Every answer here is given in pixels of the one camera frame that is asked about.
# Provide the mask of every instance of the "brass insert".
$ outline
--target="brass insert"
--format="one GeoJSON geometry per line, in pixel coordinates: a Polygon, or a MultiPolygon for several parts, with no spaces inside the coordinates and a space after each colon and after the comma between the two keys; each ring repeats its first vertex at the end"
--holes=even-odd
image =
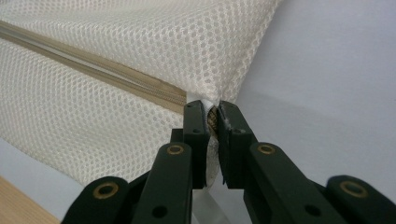
{"type": "Polygon", "coordinates": [[[353,181],[343,181],[340,184],[340,188],[347,194],[352,195],[353,197],[356,198],[366,198],[369,193],[367,192],[367,189],[362,187],[360,184],[357,184],[353,181]]]}
{"type": "Polygon", "coordinates": [[[168,149],[166,149],[166,151],[168,152],[168,154],[170,155],[178,155],[183,153],[184,148],[178,145],[174,145],[174,146],[170,146],[168,147],[168,149]]]}
{"type": "Polygon", "coordinates": [[[114,182],[106,182],[93,190],[93,197],[96,199],[107,199],[115,195],[119,191],[119,186],[114,182]]]}
{"type": "Polygon", "coordinates": [[[273,147],[271,147],[271,146],[268,146],[268,145],[259,145],[257,147],[257,149],[261,153],[266,154],[266,155],[271,155],[271,154],[275,153],[275,149],[273,147]]]}

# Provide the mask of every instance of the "gray surface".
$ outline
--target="gray surface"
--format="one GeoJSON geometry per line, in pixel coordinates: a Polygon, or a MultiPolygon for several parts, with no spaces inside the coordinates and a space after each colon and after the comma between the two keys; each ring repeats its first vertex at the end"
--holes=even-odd
{"type": "MultiPolygon", "coordinates": [[[[237,104],[257,137],[282,147],[307,177],[362,178],[396,202],[396,2],[284,1],[237,104]]],[[[0,141],[0,175],[56,217],[82,187],[0,141]]],[[[211,194],[249,223],[242,192],[211,194]]]]}

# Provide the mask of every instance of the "screw hole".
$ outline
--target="screw hole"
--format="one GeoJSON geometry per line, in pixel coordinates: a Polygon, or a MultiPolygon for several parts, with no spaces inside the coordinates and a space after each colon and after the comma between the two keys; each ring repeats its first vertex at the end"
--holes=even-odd
{"type": "Polygon", "coordinates": [[[106,182],[93,190],[93,197],[96,199],[107,199],[119,191],[119,186],[114,182],[106,182]]]}
{"type": "Polygon", "coordinates": [[[113,190],[113,187],[111,187],[111,186],[104,186],[104,187],[102,187],[102,188],[100,188],[99,189],[99,193],[100,194],[108,194],[108,193],[110,193],[111,192],[111,190],[113,190]]]}
{"type": "Polygon", "coordinates": [[[168,154],[177,155],[183,153],[184,148],[182,146],[170,146],[168,149],[166,149],[166,151],[168,154]]]}
{"type": "Polygon", "coordinates": [[[364,187],[352,181],[343,181],[340,187],[345,193],[356,198],[365,198],[368,196],[368,192],[364,187]]]}
{"type": "Polygon", "coordinates": [[[165,206],[160,205],[152,209],[152,215],[156,218],[165,217],[167,213],[168,213],[168,209],[166,209],[165,206]]]}
{"type": "Polygon", "coordinates": [[[321,212],[320,212],[320,209],[318,209],[316,206],[314,206],[314,205],[306,205],[305,206],[305,211],[309,214],[309,215],[311,215],[311,216],[313,216],[313,217],[320,217],[320,215],[321,215],[321,212]]]}
{"type": "Polygon", "coordinates": [[[257,149],[266,155],[271,155],[273,153],[275,153],[275,149],[273,147],[267,146],[267,145],[260,145],[259,147],[257,147],[257,149]]]}

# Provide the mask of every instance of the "wooden surface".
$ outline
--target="wooden surface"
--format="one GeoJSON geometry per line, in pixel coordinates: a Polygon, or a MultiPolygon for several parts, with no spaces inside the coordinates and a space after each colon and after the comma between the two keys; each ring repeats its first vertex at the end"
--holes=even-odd
{"type": "Polygon", "coordinates": [[[0,223],[53,224],[60,221],[0,176],[0,223]]]}

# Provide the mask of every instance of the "white mesh fabric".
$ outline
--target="white mesh fabric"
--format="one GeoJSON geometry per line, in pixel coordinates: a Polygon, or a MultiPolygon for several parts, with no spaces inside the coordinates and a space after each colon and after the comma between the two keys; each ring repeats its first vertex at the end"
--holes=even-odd
{"type": "Polygon", "coordinates": [[[6,1],[0,20],[218,103],[234,101],[279,0],[6,1]]]}
{"type": "Polygon", "coordinates": [[[177,113],[1,38],[0,80],[0,136],[84,185],[142,175],[182,127],[177,113]]]}

